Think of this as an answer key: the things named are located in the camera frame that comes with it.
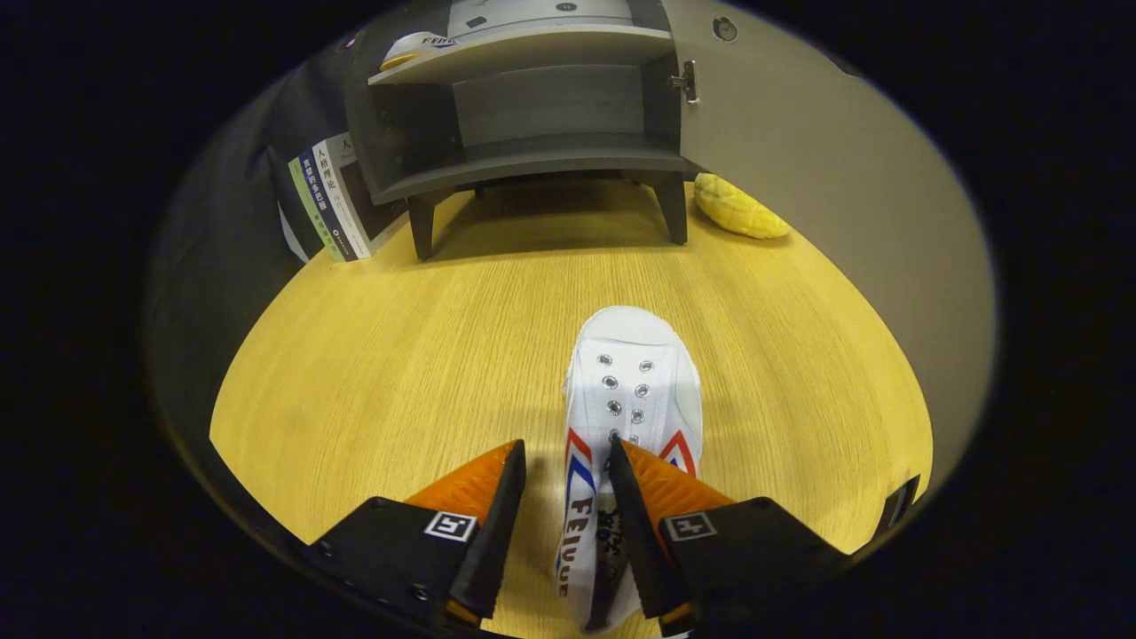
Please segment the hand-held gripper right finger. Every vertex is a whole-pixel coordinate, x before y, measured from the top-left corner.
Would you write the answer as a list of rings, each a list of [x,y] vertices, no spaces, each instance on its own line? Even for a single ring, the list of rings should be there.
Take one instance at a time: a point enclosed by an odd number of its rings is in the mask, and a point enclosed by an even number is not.
[[[641,608],[661,634],[754,638],[763,616],[852,562],[774,499],[734,501],[626,440],[610,480]]]

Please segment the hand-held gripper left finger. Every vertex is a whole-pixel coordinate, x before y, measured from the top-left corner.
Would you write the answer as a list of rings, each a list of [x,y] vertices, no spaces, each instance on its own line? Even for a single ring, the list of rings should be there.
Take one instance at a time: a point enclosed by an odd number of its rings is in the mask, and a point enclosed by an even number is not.
[[[515,439],[402,501],[366,499],[302,557],[411,626],[478,631],[494,615],[525,486],[525,443]]]

